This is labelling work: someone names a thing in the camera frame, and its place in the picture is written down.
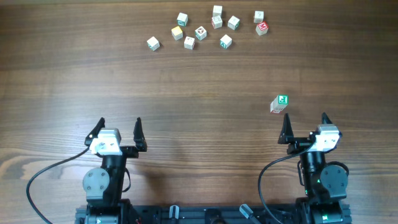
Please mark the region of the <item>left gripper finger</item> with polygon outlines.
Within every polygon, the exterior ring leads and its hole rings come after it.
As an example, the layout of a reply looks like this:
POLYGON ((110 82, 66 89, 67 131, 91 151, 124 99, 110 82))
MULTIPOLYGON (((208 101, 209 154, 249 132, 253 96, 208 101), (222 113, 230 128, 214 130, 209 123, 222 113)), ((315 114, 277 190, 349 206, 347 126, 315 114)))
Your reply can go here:
POLYGON ((105 127, 105 119, 101 117, 97 122, 96 126, 91 130, 91 132, 85 138, 85 146, 90 146, 92 141, 98 137, 99 132, 105 127))
POLYGON ((147 150, 147 143, 146 139, 142 130, 142 121, 140 118, 137 118, 137 121, 134 126, 134 142, 136 147, 139 151, 146 151, 147 150))

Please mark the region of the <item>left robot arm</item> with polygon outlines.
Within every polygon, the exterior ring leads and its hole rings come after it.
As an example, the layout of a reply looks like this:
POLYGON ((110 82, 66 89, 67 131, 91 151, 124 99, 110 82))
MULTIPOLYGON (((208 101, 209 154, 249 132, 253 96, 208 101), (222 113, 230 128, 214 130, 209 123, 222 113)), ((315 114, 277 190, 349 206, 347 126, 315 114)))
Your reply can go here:
POLYGON ((127 159, 137 158, 147 150, 140 118, 134 125, 133 137, 135 145, 122 146, 119 129, 106 128, 104 118, 87 135, 85 145, 92 154, 102 158, 102 164, 89 170, 83 178, 87 206, 76 210, 75 223, 142 223, 130 200, 121 198, 122 193, 130 189, 123 187, 124 176, 129 175, 127 159))

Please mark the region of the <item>blue X wooden block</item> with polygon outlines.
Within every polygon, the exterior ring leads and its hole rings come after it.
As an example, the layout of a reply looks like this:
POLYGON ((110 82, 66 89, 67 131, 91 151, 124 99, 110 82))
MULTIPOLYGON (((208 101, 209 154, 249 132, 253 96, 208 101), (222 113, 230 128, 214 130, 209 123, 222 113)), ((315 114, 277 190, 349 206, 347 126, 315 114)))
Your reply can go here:
POLYGON ((280 113, 285 107, 286 104, 279 103, 279 97, 277 96, 270 104, 270 111, 271 113, 280 113))

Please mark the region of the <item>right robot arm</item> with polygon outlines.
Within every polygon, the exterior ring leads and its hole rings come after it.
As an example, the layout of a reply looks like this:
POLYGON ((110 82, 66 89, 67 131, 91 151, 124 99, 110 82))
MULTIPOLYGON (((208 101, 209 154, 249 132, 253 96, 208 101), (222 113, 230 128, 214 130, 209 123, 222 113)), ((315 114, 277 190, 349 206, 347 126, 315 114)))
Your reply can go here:
POLYGON ((299 223, 352 222, 349 206, 341 202, 347 197, 349 169, 341 162, 325 159, 326 154, 336 149, 341 137, 341 131, 323 113, 322 123, 314 132, 306 138, 296 138, 289 115, 284 115, 278 143, 288 145, 288 155, 300 157, 298 174, 306 195, 295 203, 299 223))

